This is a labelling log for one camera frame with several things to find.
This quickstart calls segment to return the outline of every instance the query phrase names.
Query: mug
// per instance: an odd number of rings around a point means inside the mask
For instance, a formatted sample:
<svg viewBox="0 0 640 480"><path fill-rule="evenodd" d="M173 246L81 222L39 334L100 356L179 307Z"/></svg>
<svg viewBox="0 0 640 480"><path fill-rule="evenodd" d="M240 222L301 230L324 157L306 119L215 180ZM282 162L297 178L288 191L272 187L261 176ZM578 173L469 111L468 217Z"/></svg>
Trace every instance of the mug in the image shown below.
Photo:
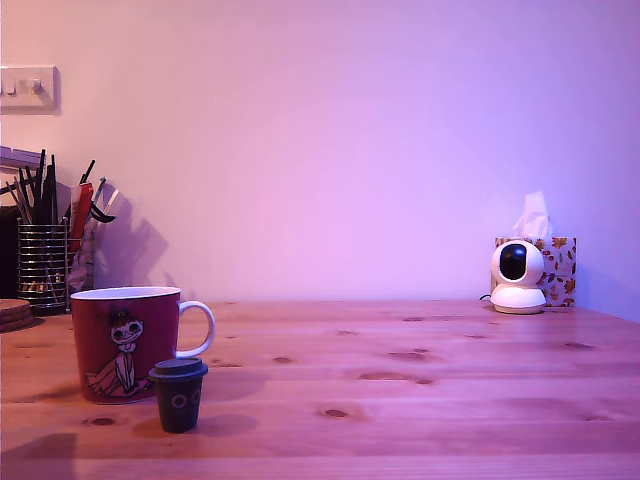
<svg viewBox="0 0 640 480"><path fill-rule="evenodd" d="M188 308L209 321L202 345L179 352L178 322ZM193 357L213 341L216 323L200 302L180 303L175 287L122 287L71 295L80 390L92 403L132 403L155 394L149 371L156 363Z"/></svg>

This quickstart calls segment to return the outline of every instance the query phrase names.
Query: camera lens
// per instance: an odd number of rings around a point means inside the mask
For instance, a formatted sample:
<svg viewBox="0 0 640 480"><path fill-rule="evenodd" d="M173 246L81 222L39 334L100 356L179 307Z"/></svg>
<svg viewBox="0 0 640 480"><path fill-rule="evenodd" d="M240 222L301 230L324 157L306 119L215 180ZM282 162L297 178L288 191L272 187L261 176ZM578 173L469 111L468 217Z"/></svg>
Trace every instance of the camera lens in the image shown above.
<svg viewBox="0 0 640 480"><path fill-rule="evenodd" d="M526 271L527 249L524 245L513 243L504 247L500 254L500 273L509 280L518 280Z"/></svg>

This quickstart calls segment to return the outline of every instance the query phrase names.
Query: security camera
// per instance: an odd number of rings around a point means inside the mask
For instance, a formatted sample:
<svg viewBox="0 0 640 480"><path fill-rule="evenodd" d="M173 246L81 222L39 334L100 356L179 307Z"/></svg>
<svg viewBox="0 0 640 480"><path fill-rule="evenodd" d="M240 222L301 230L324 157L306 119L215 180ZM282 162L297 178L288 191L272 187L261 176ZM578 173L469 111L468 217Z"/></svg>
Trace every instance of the security camera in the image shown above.
<svg viewBox="0 0 640 480"><path fill-rule="evenodd" d="M542 277L544 259L529 242L512 240L500 245L491 258L491 273L498 286L491 303L498 312L539 313L546 304L538 280Z"/></svg>

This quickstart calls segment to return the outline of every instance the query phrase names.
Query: wooden coaster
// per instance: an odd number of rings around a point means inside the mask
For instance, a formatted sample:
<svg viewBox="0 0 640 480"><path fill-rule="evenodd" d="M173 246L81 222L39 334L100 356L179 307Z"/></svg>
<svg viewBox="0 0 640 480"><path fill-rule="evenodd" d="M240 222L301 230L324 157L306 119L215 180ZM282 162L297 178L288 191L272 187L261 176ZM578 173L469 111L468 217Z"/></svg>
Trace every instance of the wooden coaster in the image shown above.
<svg viewBox="0 0 640 480"><path fill-rule="evenodd" d="M27 314L24 315L22 318L18 318L17 320L13 320L11 322L0 323L0 333L24 328L28 325L31 325L32 322L33 322L33 315L31 315L31 312L27 312Z"/></svg>
<svg viewBox="0 0 640 480"><path fill-rule="evenodd" d="M0 299L0 321L6 317L13 317L19 313L28 312L31 305L26 300L17 300L13 298Z"/></svg>

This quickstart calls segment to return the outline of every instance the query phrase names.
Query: switch plate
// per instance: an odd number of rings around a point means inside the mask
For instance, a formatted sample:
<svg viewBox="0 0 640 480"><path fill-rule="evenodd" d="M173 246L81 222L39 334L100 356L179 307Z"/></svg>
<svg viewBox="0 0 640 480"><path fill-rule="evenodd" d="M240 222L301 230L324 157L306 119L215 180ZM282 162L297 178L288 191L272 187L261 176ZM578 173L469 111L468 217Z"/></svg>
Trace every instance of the switch plate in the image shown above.
<svg viewBox="0 0 640 480"><path fill-rule="evenodd" d="M0 68L2 113L54 113L57 107L56 67Z"/></svg>

